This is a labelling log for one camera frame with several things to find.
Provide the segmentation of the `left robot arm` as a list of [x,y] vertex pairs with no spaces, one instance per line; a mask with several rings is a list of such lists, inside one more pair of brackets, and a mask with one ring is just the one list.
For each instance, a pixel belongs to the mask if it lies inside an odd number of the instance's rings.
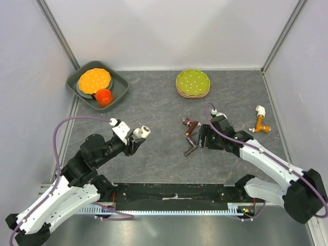
[[84,206],[112,200],[113,186],[97,169],[120,153],[133,155],[145,142],[133,133],[117,134],[106,141],[92,134],[61,170],[58,178],[29,208],[6,218],[13,231],[10,242],[18,245],[43,245],[57,227]]

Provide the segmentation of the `orange faucet with white elbow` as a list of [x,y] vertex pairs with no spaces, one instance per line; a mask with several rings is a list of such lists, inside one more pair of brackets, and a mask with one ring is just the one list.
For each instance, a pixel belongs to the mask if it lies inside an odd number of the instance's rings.
[[249,128],[249,131],[252,133],[257,133],[257,132],[269,133],[269,132],[271,132],[271,127],[269,125],[263,124],[263,119],[265,118],[265,115],[266,115],[265,107],[258,105],[255,108],[255,111],[257,112],[256,126],[254,128]]

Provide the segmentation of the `dark grey metal faucet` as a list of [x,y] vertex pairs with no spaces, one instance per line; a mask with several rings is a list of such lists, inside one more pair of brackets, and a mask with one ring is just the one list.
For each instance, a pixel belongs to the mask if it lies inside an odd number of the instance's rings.
[[198,144],[196,143],[196,141],[188,136],[187,137],[187,142],[190,145],[190,148],[184,152],[184,156],[187,157],[188,155],[190,155],[192,152],[194,152],[197,148],[198,148]]

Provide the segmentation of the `white pvc elbow fitting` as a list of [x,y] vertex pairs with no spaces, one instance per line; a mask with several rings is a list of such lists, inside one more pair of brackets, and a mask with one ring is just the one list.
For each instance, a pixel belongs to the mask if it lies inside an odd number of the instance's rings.
[[133,131],[133,135],[136,138],[147,138],[150,133],[151,130],[147,126],[141,126],[140,128],[137,128]]

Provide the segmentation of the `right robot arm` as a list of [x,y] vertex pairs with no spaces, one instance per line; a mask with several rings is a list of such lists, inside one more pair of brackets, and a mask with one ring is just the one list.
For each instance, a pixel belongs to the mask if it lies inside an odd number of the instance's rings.
[[245,131],[232,127],[225,133],[202,125],[198,143],[203,148],[225,150],[253,164],[274,182],[263,181],[247,174],[235,183],[235,197],[242,202],[258,198],[278,205],[295,221],[305,224],[327,209],[327,194],[320,174],[314,169],[304,171],[263,147]]

